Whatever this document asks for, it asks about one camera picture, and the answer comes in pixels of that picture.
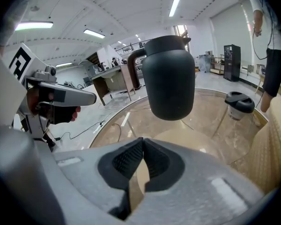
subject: black thermos jug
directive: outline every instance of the black thermos jug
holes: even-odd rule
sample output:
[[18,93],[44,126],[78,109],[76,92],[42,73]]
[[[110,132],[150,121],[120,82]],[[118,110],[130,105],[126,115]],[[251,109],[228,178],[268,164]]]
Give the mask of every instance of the black thermos jug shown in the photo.
[[154,38],[128,58],[133,77],[136,74],[135,59],[147,56],[142,62],[142,72],[152,113],[160,119],[179,120],[192,110],[195,63],[185,50],[190,40],[179,36]]

